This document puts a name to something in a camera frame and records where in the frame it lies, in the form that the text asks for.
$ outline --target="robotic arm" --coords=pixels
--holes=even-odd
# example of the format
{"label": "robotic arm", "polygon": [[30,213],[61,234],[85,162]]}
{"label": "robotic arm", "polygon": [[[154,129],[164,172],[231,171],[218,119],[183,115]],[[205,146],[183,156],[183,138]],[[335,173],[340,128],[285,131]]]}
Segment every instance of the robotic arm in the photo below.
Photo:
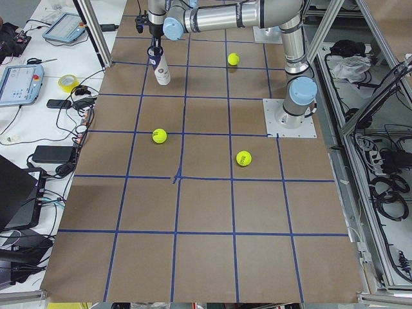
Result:
{"label": "robotic arm", "polygon": [[189,32],[279,26],[285,49],[288,95],[276,118],[286,127],[300,126],[317,93],[316,84],[305,76],[310,66],[304,51],[300,16],[303,0],[244,0],[204,7],[198,7],[198,0],[190,0],[189,3],[188,0],[148,1],[147,17],[142,19],[138,16],[136,27],[141,33],[142,25],[148,24],[156,46],[160,46],[163,34],[176,41]]}

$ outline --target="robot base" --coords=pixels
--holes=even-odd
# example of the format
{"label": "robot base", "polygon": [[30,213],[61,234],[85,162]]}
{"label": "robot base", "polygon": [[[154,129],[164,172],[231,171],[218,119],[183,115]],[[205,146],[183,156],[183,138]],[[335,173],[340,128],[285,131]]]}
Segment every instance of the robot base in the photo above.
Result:
{"label": "robot base", "polygon": [[282,37],[279,27],[260,29],[253,27],[253,35],[256,43],[282,44]]}
{"label": "robot base", "polygon": [[280,98],[263,99],[267,134],[270,137],[279,135],[279,137],[316,138],[316,130],[311,117],[303,118],[303,123],[296,129],[288,129],[275,119],[275,113],[279,108],[282,108],[283,101]]}

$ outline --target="white desk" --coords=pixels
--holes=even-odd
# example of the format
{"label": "white desk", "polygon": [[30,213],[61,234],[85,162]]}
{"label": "white desk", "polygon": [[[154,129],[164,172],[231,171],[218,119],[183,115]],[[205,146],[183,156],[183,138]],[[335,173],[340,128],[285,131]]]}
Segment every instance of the white desk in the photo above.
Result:
{"label": "white desk", "polygon": [[[122,13],[126,5],[126,0],[93,0],[93,8],[97,15],[99,23],[108,24],[120,24]],[[41,20],[44,16],[50,14],[46,8],[49,6],[47,0],[42,0],[36,11],[32,15],[32,19]],[[74,6],[63,8],[64,12],[76,13]],[[41,25],[40,23],[30,21],[25,30],[35,28]],[[52,46],[45,42],[42,38],[42,33],[45,28],[39,30],[30,31],[28,34],[32,36],[27,49],[24,51],[21,57],[14,58],[7,65],[0,66],[0,75],[3,74],[5,68],[11,65],[26,64],[26,60],[32,57],[47,60],[58,58],[57,61],[46,62],[43,64],[45,78],[43,80],[42,88],[39,93],[39,97],[36,102],[30,106],[23,106],[20,110],[19,116],[16,118],[13,125],[9,130],[0,136],[0,141],[3,144],[7,144],[8,138],[11,138],[12,143],[27,142],[37,140],[40,138],[48,138],[50,140],[58,140],[67,136],[67,132],[58,129],[55,125],[58,109],[48,109],[46,103],[50,98],[66,98],[67,93],[63,92],[57,84],[58,79],[65,74],[74,74],[80,81],[87,76],[101,70],[100,63],[97,59],[91,41],[88,40],[76,46]],[[104,38],[108,44],[109,49],[113,48],[115,42],[116,32],[104,33]],[[86,35],[83,35],[79,40],[84,40]],[[89,79],[86,84],[97,90],[100,89],[104,74],[99,73],[93,78]],[[0,131],[2,131],[13,119],[17,113],[17,106],[1,108],[0,110]],[[77,123],[80,123],[80,117],[74,110],[68,111]],[[72,130],[75,124],[66,116],[66,112],[62,110],[59,118],[59,125],[66,129]],[[21,168],[26,167],[26,158],[32,154],[38,145],[72,145],[71,137],[59,141],[52,142],[42,140],[40,142],[31,144],[19,144],[19,145],[0,145],[0,153],[9,159],[14,164]],[[41,167],[48,172],[53,173],[57,165],[54,164],[42,164]],[[67,176],[61,180],[48,180],[46,182],[46,188],[59,194],[63,193],[63,190],[70,180]],[[38,226],[33,228],[39,234],[56,234],[59,228],[59,222],[62,216],[63,209],[57,207],[57,221],[53,231],[53,221],[55,218],[55,207],[53,205],[44,206],[41,210],[40,220]],[[44,272],[30,276],[24,283],[17,283],[15,286],[10,286],[0,291],[0,293],[12,293],[12,292],[31,292],[40,288],[41,281],[43,279]]]}

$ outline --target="roll of tape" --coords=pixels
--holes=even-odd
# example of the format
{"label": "roll of tape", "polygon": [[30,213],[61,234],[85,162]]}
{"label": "roll of tape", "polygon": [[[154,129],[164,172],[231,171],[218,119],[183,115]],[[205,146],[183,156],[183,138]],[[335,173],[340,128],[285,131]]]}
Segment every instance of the roll of tape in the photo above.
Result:
{"label": "roll of tape", "polygon": [[78,85],[80,85],[79,80],[74,75],[64,75],[59,79],[59,86],[67,93],[71,93],[73,88]]}

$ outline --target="yellow tennis ball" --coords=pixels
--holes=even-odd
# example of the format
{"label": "yellow tennis ball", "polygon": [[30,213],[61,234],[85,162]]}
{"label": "yellow tennis ball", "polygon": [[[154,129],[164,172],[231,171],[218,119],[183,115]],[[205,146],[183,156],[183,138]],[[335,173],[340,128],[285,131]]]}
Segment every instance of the yellow tennis ball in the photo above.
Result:
{"label": "yellow tennis ball", "polygon": [[163,129],[155,129],[152,134],[152,139],[156,144],[162,144],[167,140],[167,133]]}
{"label": "yellow tennis ball", "polygon": [[236,155],[236,161],[240,166],[248,166],[252,162],[252,155],[250,152],[242,150]]}
{"label": "yellow tennis ball", "polygon": [[237,66],[238,63],[240,61],[240,57],[237,53],[231,53],[228,57],[227,57],[227,62],[231,65],[231,66]]}

